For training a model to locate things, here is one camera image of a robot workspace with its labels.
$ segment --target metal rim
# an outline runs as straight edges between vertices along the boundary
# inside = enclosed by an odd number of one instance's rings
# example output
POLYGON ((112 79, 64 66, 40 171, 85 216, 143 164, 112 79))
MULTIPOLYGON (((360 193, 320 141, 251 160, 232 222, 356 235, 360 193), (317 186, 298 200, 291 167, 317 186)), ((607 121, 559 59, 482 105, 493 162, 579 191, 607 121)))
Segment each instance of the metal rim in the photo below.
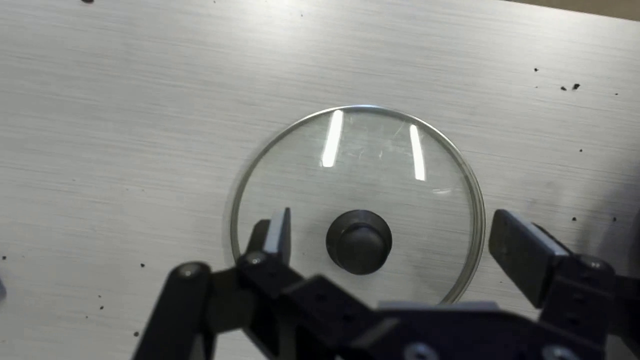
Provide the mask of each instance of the metal rim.
POLYGON ((472 193, 472 202, 475 202, 475 227, 472 227, 472 237, 468 244, 468 254, 465 259, 465 266, 454 281, 454 285, 444 294, 444 297, 440 301, 454 301, 462 296, 462 292, 468 287, 468 283, 472 281, 476 268, 482 259, 482 247, 484 247, 484 222, 486 222, 486 214, 484 214, 484 197, 482 197, 482 190, 481 190, 481 181, 475 174, 475 169, 467 164, 467 160, 462 158, 462 153, 458 151, 458 148, 452 143, 452 140, 448 140, 439 128, 434 128, 432 123, 429 123, 427 120, 413 115, 413 114, 404 114, 393 108, 385 108, 385 105, 376 105, 376 104, 347 104, 347 105, 335 105, 335 108, 325 108, 320 112, 308 114, 301 120, 296 120, 294 123, 286 125, 281 134, 276 134, 273 140, 267 141, 264 148, 258 150, 258 153, 248 162, 248 165, 244 167, 237 191, 235 191, 235 200, 232 200, 232 214, 230 214, 230 244, 232 244, 232 254, 235 258, 241 258, 241 237, 238 237, 238 214, 241 214, 241 202, 244 195, 244 187, 248 184, 248 179, 252 177, 255 169, 258 167, 261 160, 289 134, 292 134, 294 129, 298 129, 301 125, 308 123, 310 120, 335 112, 335 109, 369 109, 369 112, 379 112, 379 114, 389 114, 389 115, 397 115, 402 120, 408 120, 417 125, 420 125, 422 129, 430 132, 457 160, 457 164, 462 167, 465 175, 467 175, 467 184, 468 190, 472 193))

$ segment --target black knob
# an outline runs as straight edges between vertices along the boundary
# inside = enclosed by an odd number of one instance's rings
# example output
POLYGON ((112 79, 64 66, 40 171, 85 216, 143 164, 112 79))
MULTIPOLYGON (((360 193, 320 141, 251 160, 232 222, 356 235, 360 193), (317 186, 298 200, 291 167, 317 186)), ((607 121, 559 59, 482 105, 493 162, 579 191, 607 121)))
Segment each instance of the black knob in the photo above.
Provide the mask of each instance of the black knob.
POLYGON ((373 273, 393 250, 393 229, 371 210, 350 210, 339 216, 327 231, 327 252, 352 273, 373 273))

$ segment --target glass pot lid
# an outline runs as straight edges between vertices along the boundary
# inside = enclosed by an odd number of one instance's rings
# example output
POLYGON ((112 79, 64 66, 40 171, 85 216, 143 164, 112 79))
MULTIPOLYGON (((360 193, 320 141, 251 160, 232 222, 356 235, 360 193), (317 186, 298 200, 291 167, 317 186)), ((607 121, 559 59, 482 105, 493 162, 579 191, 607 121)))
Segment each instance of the glass pot lid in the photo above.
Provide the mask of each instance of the glass pot lid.
POLYGON ((454 143, 380 105, 310 114, 258 151, 235 193, 235 256, 258 220, 285 207, 291 266, 373 305, 457 299, 484 242, 481 186, 454 143))

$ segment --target glass lid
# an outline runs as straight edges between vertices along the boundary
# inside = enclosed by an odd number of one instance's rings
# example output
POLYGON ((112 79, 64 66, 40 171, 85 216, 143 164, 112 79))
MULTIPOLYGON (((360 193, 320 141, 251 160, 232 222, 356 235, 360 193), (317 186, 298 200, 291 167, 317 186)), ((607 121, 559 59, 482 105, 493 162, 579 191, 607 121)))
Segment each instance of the glass lid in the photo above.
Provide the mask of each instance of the glass lid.
POLYGON ((484 242, 472 167, 434 125, 380 105, 310 114, 258 151, 235 193, 235 256, 285 207, 291 266, 373 305, 457 299, 484 242))

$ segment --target white table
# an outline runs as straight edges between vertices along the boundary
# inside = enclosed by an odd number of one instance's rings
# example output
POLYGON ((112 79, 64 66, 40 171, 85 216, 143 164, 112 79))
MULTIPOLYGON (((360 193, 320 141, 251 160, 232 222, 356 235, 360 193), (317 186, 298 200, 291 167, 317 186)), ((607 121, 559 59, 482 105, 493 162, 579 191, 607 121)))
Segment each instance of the white table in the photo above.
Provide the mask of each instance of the white table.
MULTIPOLYGON (((128 357, 173 266, 232 263, 251 153, 335 104, 427 117, 488 214, 638 273, 638 37, 508 1, 2 1, 2 357, 128 357)), ((465 299, 535 314, 490 256, 465 299)))

